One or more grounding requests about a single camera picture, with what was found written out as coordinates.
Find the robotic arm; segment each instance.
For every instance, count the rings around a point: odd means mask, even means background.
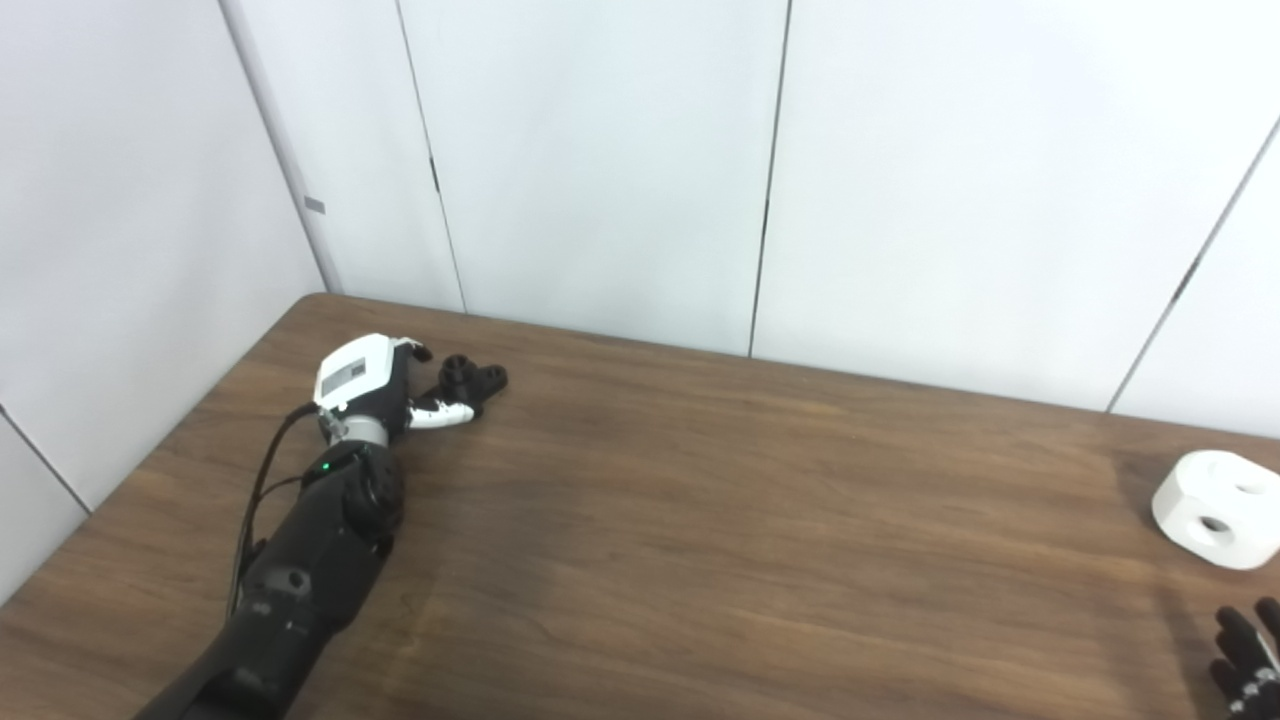
[[[420,342],[370,334],[320,364],[314,402],[268,451],[237,548],[227,624],[134,720],[278,720],[334,634],[356,618],[396,541],[404,483],[389,446],[407,430],[471,421],[507,387],[498,365],[448,357],[439,384],[408,391]],[[250,542],[261,480],[288,424],[319,413],[325,450],[298,478],[298,501],[269,541]]]

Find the wooden table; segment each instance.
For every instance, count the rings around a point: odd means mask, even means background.
[[[1212,612],[1280,592],[1148,511],[1274,441],[311,296],[0,611],[0,716],[129,717],[205,647],[268,439],[367,332],[511,387],[398,446],[396,553],[294,719],[1221,717]]]

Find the panel seam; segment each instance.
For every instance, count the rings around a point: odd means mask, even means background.
[[[227,26],[227,35],[232,38],[232,49],[236,50],[236,58],[241,64],[241,72],[244,73],[244,82],[248,85],[250,95],[253,97],[253,105],[257,108],[257,115],[262,120],[262,127],[266,129],[266,140],[271,143],[271,151],[275,154],[275,163],[280,167],[280,176],[284,177],[284,187],[289,193],[289,201],[293,204],[293,210],[298,215],[298,224],[302,225],[302,237],[307,240],[307,247],[311,250],[311,259],[315,261],[316,270],[320,273],[320,283],[324,284],[325,292],[340,293],[342,283],[335,277],[337,269],[326,266],[326,263],[321,260],[321,255],[328,256],[328,251],[321,252],[320,241],[315,237],[315,232],[307,222],[306,209],[302,206],[306,193],[298,187],[298,182],[292,173],[289,173],[289,163],[285,158],[284,143],[279,137],[279,132],[268,118],[266,102],[264,101],[265,91],[253,78],[253,73],[250,72],[250,63],[248,58],[246,58],[244,50],[244,40],[241,37],[239,31],[237,31],[236,23],[232,22],[232,12],[227,6],[228,1],[229,0],[218,0],[218,9],[223,14],[223,23]]]
[[[76,505],[79,505],[79,509],[84,511],[84,515],[86,516],[92,515],[93,511],[88,509],[88,503],[84,502],[84,498],[81,497],[78,492],[76,492],[76,488],[73,488],[70,483],[67,482],[67,478],[64,478],[63,474],[58,471],[58,468],[54,468],[54,464],[49,461],[49,457],[45,456],[45,454],[41,452],[38,447],[36,447],[36,443],[31,439],[31,437],[26,432],[23,432],[22,425],[19,425],[18,421],[13,419],[13,415],[9,414],[9,411],[5,409],[4,405],[0,405],[0,416],[5,419],[5,423],[9,423],[9,427],[13,428],[13,432],[17,433],[18,438],[22,439],[23,445],[27,446],[27,450],[31,450],[31,452],[40,460],[41,465],[44,465],[45,469],[49,470],[49,474],[51,474],[54,479],[58,480],[58,484],[63,486],[63,489],[67,491],[67,495],[72,496],[72,498],[76,501]]]
[[[1235,191],[1231,193],[1231,197],[1228,199],[1226,205],[1222,208],[1222,213],[1219,214],[1217,217],[1217,222],[1215,222],[1213,228],[1210,229],[1208,237],[1206,237],[1204,242],[1201,243],[1199,252],[1196,254],[1196,258],[1192,259],[1190,265],[1187,266],[1187,272],[1183,273],[1183,279],[1178,283],[1178,288],[1174,290],[1172,297],[1170,297],[1169,302],[1165,304],[1165,310],[1160,314],[1160,318],[1156,320],[1155,327],[1152,327],[1151,332],[1147,334],[1146,342],[1142,343],[1142,348],[1138,351],[1138,355],[1133,359],[1133,363],[1129,365],[1129,372],[1126,372],[1124,379],[1120,380],[1120,386],[1116,388],[1115,395],[1111,396],[1111,402],[1107,402],[1107,409],[1106,409],[1107,413],[1115,413],[1116,404],[1120,402],[1120,397],[1124,395],[1124,391],[1129,387],[1129,383],[1133,380],[1134,374],[1138,372],[1138,366],[1142,365],[1143,359],[1151,350],[1151,346],[1156,341],[1156,337],[1160,334],[1160,331],[1164,329],[1165,322],[1169,320],[1169,315],[1172,313],[1174,306],[1178,305],[1179,300],[1181,300],[1183,292],[1187,290],[1187,287],[1192,282],[1192,278],[1199,270],[1202,260],[1204,259],[1204,254],[1208,252],[1210,247],[1213,246],[1213,242],[1217,240],[1219,233],[1222,231],[1222,225],[1226,223],[1228,217],[1230,217],[1231,210],[1235,209],[1235,204],[1240,200],[1240,195],[1244,193],[1244,188],[1249,184],[1249,179],[1253,177],[1254,170],[1257,170],[1258,165],[1262,163],[1262,158],[1267,154],[1267,149],[1271,146],[1271,142],[1275,140],[1277,132],[1280,132],[1280,117],[1277,117],[1275,123],[1271,124],[1271,131],[1267,132],[1267,136],[1262,140],[1262,146],[1258,147],[1257,154],[1253,155],[1253,161],[1251,161],[1249,167],[1245,168],[1244,176],[1240,178],[1240,182],[1235,186]]]
[[[760,282],[764,278],[764,238],[769,232],[769,200],[773,195],[773,161],[778,152],[778,122],[782,118],[782,86],[787,76],[787,42],[791,40],[791,1],[782,23],[782,58],[778,60],[778,92],[773,100],[773,136],[769,140],[769,169],[764,181],[764,215],[760,220],[760,251],[755,260],[755,293],[751,299],[751,331],[746,341],[746,356],[755,354],[755,319],[760,313]]]
[[[467,311],[467,293],[462,288],[462,270],[458,269],[458,252],[453,247],[453,231],[449,228],[449,214],[444,209],[444,191],[440,188],[440,176],[435,167],[435,151],[431,150],[431,133],[426,129],[426,111],[422,109],[422,90],[417,83],[417,68],[413,65],[413,51],[408,45],[408,29],[404,27],[404,10],[401,9],[401,0],[396,0],[396,17],[401,23],[401,40],[404,41],[404,58],[408,60],[408,74],[413,81],[413,100],[417,102],[417,118],[422,123],[422,140],[426,141],[426,156],[431,164],[431,181],[435,183],[435,201],[440,205],[440,219],[444,220],[444,240],[449,243],[449,259],[453,260],[453,278],[458,283],[458,300],[462,301],[462,311]]]

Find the hole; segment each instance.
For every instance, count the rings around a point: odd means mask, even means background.
[[[396,544],[396,538],[388,536],[374,543],[372,552],[378,557],[387,560],[387,557],[392,553],[392,546],[394,544]]]
[[[1235,533],[1231,532],[1231,527],[1208,515],[1201,515],[1192,520],[1187,527],[1187,533],[1202,544],[1225,547],[1235,542]]]

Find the robotic hand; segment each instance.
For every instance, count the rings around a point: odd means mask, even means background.
[[[404,483],[388,450],[412,429],[471,421],[507,387],[498,365],[448,357],[439,384],[408,392],[408,360],[422,343],[381,334],[348,342],[320,364],[314,401],[285,419],[268,448],[241,528],[227,624],[134,720],[278,720],[288,712],[329,639],[351,624],[392,552]],[[319,414],[329,442],[301,475],[264,491],[284,432]],[[301,486],[269,541],[252,542],[266,492]]]
[[[1258,619],[1280,641],[1280,602],[1265,597],[1253,606]],[[1262,634],[1234,607],[1217,611],[1217,647],[1225,660],[1208,670],[1226,696],[1229,720],[1280,719],[1280,665]]]

